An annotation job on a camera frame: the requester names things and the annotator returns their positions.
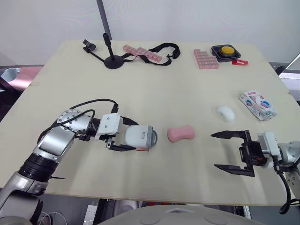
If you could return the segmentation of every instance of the yellow button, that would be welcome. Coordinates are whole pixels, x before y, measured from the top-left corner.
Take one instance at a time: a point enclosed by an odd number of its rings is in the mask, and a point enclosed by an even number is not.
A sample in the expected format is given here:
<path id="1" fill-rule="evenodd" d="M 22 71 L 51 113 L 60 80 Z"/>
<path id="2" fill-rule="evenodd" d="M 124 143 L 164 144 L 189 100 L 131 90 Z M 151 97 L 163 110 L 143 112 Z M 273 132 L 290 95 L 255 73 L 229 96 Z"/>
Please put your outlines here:
<path id="1" fill-rule="evenodd" d="M 221 53 L 226 54 L 226 55 L 233 55 L 234 49 L 229 46 L 223 46 L 221 48 Z"/>

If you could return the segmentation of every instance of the pink plastic block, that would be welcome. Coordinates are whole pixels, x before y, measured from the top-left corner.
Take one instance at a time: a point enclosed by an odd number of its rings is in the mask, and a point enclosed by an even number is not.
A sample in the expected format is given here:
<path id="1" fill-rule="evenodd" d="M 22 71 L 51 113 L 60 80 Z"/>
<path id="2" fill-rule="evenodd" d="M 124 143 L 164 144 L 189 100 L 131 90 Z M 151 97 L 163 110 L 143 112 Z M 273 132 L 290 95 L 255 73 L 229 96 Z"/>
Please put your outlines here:
<path id="1" fill-rule="evenodd" d="M 218 69 L 219 62 L 215 56 L 208 56 L 207 52 L 194 49 L 194 55 L 200 69 Z"/>
<path id="2" fill-rule="evenodd" d="M 136 48 L 133 48 L 129 45 L 124 45 L 123 50 L 126 51 L 127 53 L 133 54 L 134 56 L 145 55 L 148 59 L 151 59 L 151 60 L 156 61 L 156 62 L 160 62 L 161 59 L 162 59 L 162 57 L 160 55 L 158 55 L 154 52 L 150 52 L 147 49 L 144 49 L 144 48 L 141 48 L 141 47 L 136 49 Z"/>
<path id="3" fill-rule="evenodd" d="M 168 129 L 167 135 L 171 142 L 176 142 L 183 138 L 193 139 L 195 137 L 195 131 L 190 125 L 186 125 L 180 128 Z"/>

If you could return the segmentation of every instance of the wooden table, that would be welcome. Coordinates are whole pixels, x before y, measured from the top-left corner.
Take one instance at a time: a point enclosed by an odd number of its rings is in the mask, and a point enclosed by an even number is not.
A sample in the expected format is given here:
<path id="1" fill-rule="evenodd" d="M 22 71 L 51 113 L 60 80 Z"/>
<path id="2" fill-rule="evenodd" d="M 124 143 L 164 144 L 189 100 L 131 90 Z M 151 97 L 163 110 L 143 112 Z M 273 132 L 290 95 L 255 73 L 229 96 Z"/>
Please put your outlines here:
<path id="1" fill-rule="evenodd" d="M 105 58 L 103 41 L 96 54 Z M 115 54 L 122 46 L 153 48 L 158 42 L 112 41 Z M 255 177 L 231 175 L 214 164 L 240 165 L 242 139 L 210 137 L 223 130 L 273 131 L 278 143 L 299 140 L 300 108 L 256 46 L 233 44 L 250 65 L 220 63 L 219 69 L 200 70 L 193 50 L 209 51 L 220 43 L 177 43 L 181 56 L 167 67 L 126 62 L 109 70 L 83 50 L 81 41 L 66 41 L 0 123 L 0 186 L 4 186 L 36 145 L 41 131 L 72 105 L 110 98 L 119 114 L 141 125 L 152 125 L 158 134 L 149 152 L 116 152 L 104 142 L 75 141 L 54 176 L 47 193 L 101 198 L 236 205 L 274 205 L 285 202 L 285 190 L 274 170 L 255 168 Z M 163 49 L 163 56 L 172 49 Z M 239 95 L 257 90 L 277 109 L 269 121 L 258 121 L 240 102 Z M 231 107 L 236 120 L 223 122 L 216 107 Z M 109 113 L 111 103 L 93 103 L 96 117 Z M 193 140 L 169 142 L 168 128 L 194 127 Z"/>

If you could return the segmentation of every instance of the wet wipes package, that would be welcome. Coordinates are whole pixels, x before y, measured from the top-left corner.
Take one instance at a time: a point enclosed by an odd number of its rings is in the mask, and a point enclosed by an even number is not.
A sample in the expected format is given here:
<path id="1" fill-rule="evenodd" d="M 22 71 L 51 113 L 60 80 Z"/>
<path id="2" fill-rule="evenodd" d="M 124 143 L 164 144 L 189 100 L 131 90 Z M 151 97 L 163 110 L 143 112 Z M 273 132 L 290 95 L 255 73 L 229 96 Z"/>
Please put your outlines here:
<path id="1" fill-rule="evenodd" d="M 269 120 L 277 115 L 277 111 L 256 90 L 244 92 L 240 100 L 259 120 Z"/>

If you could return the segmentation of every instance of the white computer mouse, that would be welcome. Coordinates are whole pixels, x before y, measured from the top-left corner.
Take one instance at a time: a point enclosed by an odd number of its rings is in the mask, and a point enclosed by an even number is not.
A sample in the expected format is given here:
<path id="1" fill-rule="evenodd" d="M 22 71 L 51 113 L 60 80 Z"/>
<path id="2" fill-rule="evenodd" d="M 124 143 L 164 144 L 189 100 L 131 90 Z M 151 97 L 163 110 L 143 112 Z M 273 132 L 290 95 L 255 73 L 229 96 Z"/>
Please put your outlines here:
<path id="1" fill-rule="evenodd" d="M 234 111 L 226 105 L 220 105 L 217 108 L 217 113 L 225 122 L 233 122 L 235 120 Z"/>

